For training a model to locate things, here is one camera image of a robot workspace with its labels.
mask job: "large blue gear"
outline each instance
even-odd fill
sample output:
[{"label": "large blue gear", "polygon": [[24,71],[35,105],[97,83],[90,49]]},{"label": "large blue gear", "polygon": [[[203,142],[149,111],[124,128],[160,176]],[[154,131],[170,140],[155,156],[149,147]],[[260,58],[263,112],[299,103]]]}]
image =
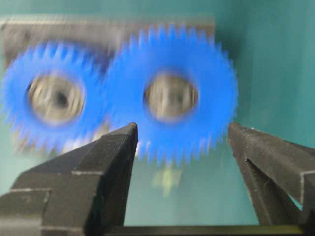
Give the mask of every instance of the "large blue gear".
[{"label": "large blue gear", "polygon": [[[165,124],[155,120],[143,102],[143,94],[152,77],[162,71],[184,75],[198,91],[198,102],[181,121]],[[186,31],[163,26],[158,34],[140,32],[114,59],[106,78],[111,127],[116,129],[134,121],[138,124],[139,158],[179,165],[191,154],[199,155],[214,146],[227,132],[237,107],[237,80],[221,46],[215,46],[205,33],[194,28]]]},{"label": "large blue gear", "polygon": [[[33,112],[27,98],[28,87],[38,75],[50,72],[65,75],[84,92],[82,112],[62,125],[49,125]],[[35,144],[62,151],[66,141],[92,138],[105,117],[102,74],[94,65],[92,54],[85,48],[68,43],[42,43],[28,48],[7,69],[3,84],[3,109],[19,138],[27,145]]]}]

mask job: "black plastic part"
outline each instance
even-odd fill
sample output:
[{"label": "black plastic part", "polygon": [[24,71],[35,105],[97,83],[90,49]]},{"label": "black plastic part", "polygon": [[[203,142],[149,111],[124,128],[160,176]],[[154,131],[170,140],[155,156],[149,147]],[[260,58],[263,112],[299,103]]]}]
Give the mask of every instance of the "black plastic part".
[{"label": "black plastic part", "polygon": [[95,235],[122,225],[136,145],[131,123],[20,174],[0,197],[0,235]]},{"label": "black plastic part", "polygon": [[310,225],[302,220],[289,194],[304,203],[303,212],[309,219],[315,207],[315,181],[310,180],[315,172],[315,150],[237,123],[230,124],[228,136],[259,223]]},{"label": "black plastic part", "polygon": [[233,123],[229,139],[234,152],[249,159],[276,185],[303,204],[304,177],[315,173],[315,156],[301,145]]},{"label": "black plastic part", "polygon": [[146,226],[112,227],[103,236],[229,236],[229,235],[301,235],[298,225],[281,226]]}]

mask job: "spur gear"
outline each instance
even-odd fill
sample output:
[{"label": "spur gear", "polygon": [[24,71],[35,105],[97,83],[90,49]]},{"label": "spur gear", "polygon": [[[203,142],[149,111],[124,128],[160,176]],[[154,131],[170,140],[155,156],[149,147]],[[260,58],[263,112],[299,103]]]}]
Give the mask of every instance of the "spur gear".
[{"label": "spur gear", "polygon": [[49,42],[11,63],[2,83],[3,110],[20,140],[61,152],[68,140],[92,139],[106,106],[94,61],[86,48]]},{"label": "spur gear", "polygon": [[180,165],[227,132],[238,89],[232,63],[205,33],[185,26],[140,31],[111,64],[111,128],[138,124],[138,158]]}]

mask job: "gear tooth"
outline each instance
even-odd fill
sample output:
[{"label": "gear tooth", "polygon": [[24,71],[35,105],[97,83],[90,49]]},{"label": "gear tooth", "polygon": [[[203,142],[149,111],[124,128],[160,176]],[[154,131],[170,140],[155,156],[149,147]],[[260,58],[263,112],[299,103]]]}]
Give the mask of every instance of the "gear tooth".
[{"label": "gear tooth", "polygon": [[149,28],[149,43],[154,44],[157,41],[156,31],[153,27]]},{"label": "gear tooth", "polygon": [[218,43],[217,45],[216,45],[216,50],[218,51],[218,52],[222,52],[222,44],[221,43]]},{"label": "gear tooth", "polygon": [[141,29],[139,32],[139,45],[143,45],[144,43],[146,43],[148,40],[146,34],[144,33],[144,31]]},{"label": "gear tooth", "polygon": [[147,162],[151,164],[154,161],[155,157],[156,157],[156,152],[152,148],[150,148],[147,154]]},{"label": "gear tooth", "polygon": [[55,42],[49,42],[47,43],[45,55],[47,55],[50,58],[53,58],[56,54],[56,50],[57,50],[57,44]]},{"label": "gear tooth", "polygon": [[197,31],[195,27],[189,28],[188,39],[193,43],[197,42]]},{"label": "gear tooth", "polygon": [[184,156],[184,160],[186,164],[190,164],[191,162],[191,156],[193,155],[193,153],[186,153]]},{"label": "gear tooth", "polygon": [[19,140],[25,139],[27,137],[27,131],[24,128],[20,128],[17,137]]},{"label": "gear tooth", "polygon": [[64,142],[58,140],[55,144],[55,150],[57,153],[61,153],[63,151]]},{"label": "gear tooth", "polygon": [[181,25],[179,27],[179,30],[178,30],[178,37],[180,39],[187,39],[187,31],[186,31],[186,26],[185,25]]},{"label": "gear tooth", "polygon": [[122,59],[126,59],[126,56],[128,54],[129,54],[129,46],[127,44],[123,43],[120,55],[118,55],[118,56],[121,56]]},{"label": "gear tooth", "polygon": [[37,45],[34,54],[34,57],[36,57],[37,59],[42,59],[44,56],[44,53],[46,51],[46,46],[47,44],[45,43],[41,43],[39,45]]},{"label": "gear tooth", "polygon": [[[167,166],[172,165],[172,159],[170,158],[170,156],[167,157],[166,164],[167,164]],[[179,166],[181,166],[181,164],[182,164],[182,154],[176,153],[175,154],[175,165],[177,167],[179,167]]]},{"label": "gear tooth", "polygon": [[168,32],[169,32],[169,37],[171,39],[175,39],[176,38],[176,26],[175,26],[175,24],[170,24],[169,25]]},{"label": "gear tooth", "polygon": [[210,45],[215,45],[215,38],[211,35],[208,39]]},{"label": "gear tooth", "polygon": [[166,38],[166,29],[165,29],[165,25],[160,25],[158,28],[158,38],[161,39],[165,39]]},{"label": "gear tooth", "polygon": [[28,136],[27,136],[27,139],[26,139],[27,146],[33,145],[35,143],[36,137],[37,137],[37,134],[29,132]]},{"label": "gear tooth", "polygon": [[64,60],[67,54],[68,54],[67,46],[63,43],[59,43],[55,51],[55,56],[61,60]]},{"label": "gear tooth", "polygon": [[161,165],[161,163],[162,163],[163,160],[164,160],[164,150],[163,150],[163,148],[160,147],[160,148],[157,150],[156,156],[157,156],[157,164],[158,164],[158,165]]},{"label": "gear tooth", "polygon": [[203,45],[207,44],[207,34],[206,31],[201,31],[199,33],[199,42]]},{"label": "gear tooth", "polygon": [[36,142],[35,142],[36,150],[41,151],[44,147],[45,142],[46,140],[43,137],[43,135],[39,135],[39,137],[36,139]]},{"label": "gear tooth", "polygon": [[46,150],[46,153],[51,153],[54,149],[54,145],[52,142],[47,142],[45,144],[45,150]]},{"label": "gear tooth", "polygon": [[138,47],[138,42],[134,36],[130,38],[129,49],[130,51],[134,51]]}]

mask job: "teal surface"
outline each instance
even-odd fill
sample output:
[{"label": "teal surface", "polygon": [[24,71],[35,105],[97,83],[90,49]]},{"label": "teal surface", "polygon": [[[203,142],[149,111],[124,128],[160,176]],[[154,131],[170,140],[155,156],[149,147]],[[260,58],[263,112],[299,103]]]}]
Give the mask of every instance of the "teal surface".
[{"label": "teal surface", "polygon": [[[212,15],[216,41],[229,51],[237,71],[240,97],[236,120],[311,147],[315,147],[314,11],[312,0],[2,0],[0,4],[1,15]],[[2,124],[0,132],[3,193],[22,170],[47,157],[14,155],[8,127]],[[136,161],[125,224],[257,224],[257,218],[224,141],[208,156],[172,171]]]}]

